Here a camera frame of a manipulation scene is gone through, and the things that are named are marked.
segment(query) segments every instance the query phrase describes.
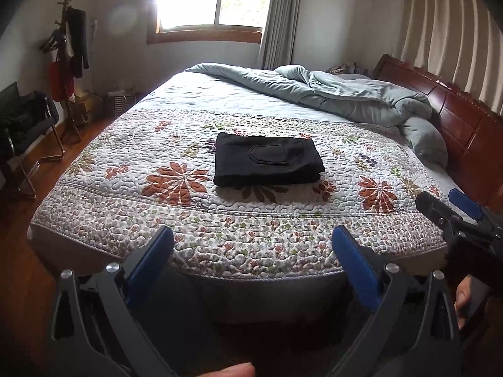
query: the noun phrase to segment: hand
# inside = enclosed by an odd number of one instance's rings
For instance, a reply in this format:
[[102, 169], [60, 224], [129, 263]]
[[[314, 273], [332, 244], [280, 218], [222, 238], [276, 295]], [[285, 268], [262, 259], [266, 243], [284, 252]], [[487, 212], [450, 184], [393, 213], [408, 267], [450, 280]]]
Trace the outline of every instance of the hand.
[[454, 303], [454, 309], [456, 309], [456, 315], [458, 316], [459, 330], [461, 330], [466, 323], [466, 318], [462, 316], [460, 311], [471, 299], [471, 278], [471, 275], [465, 277], [456, 289], [456, 302]]
[[199, 377], [255, 377], [255, 367], [251, 363], [236, 364], [227, 369], [213, 371]]

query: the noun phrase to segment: window frame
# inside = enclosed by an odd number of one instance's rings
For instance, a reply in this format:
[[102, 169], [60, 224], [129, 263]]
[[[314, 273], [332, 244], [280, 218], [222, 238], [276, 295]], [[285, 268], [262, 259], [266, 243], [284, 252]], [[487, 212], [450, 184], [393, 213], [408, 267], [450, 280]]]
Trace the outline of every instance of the window frame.
[[163, 30], [155, 1], [150, 5], [147, 25], [147, 44], [177, 41], [235, 41], [260, 44], [262, 28], [245, 25], [218, 24], [222, 0], [217, 0], [215, 22], [211, 25], [181, 25]]

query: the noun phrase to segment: metal screw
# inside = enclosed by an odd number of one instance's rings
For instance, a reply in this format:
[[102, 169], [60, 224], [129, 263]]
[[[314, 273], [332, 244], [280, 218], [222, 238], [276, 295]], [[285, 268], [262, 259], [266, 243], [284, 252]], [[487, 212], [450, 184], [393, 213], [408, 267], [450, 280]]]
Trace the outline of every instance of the metal screw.
[[107, 272], [108, 273], [115, 273], [117, 272], [119, 269], [121, 268], [121, 266], [116, 263], [116, 262], [112, 262], [112, 263], [109, 263], [107, 265]]
[[390, 262], [386, 264], [386, 270], [390, 273], [397, 273], [400, 271], [400, 267], [396, 263]]
[[74, 273], [71, 271], [71, 269], [65, 269], [62, 273], [61, 273], [61, 277], [63, 279], [68, 279], [69, 277], [71, 277]]
[[433, 277], [441, 281], [442, 279], [444, 279], [444, 273], [437, 269], [436, 271], [433, 271]]

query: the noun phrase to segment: red-brown headboard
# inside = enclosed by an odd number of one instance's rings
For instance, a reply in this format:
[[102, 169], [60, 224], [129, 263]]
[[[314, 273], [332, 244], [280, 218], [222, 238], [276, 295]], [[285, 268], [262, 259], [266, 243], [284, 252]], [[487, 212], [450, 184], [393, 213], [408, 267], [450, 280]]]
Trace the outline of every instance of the red-brown headboard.
[[503, 207], [503, 120], [456, 85], [384, 54], [374, 77], [427, 95], [438, 114], [432, 123], [449, 151], [447, 172], [474, 201]]

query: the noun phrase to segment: window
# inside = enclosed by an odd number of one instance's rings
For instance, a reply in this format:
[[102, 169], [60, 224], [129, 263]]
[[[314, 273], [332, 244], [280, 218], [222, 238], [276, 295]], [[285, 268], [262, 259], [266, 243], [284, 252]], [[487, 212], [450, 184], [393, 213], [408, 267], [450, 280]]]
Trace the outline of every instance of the window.
[[270, 0], [155, 0], [147, 43], [260, 43]]

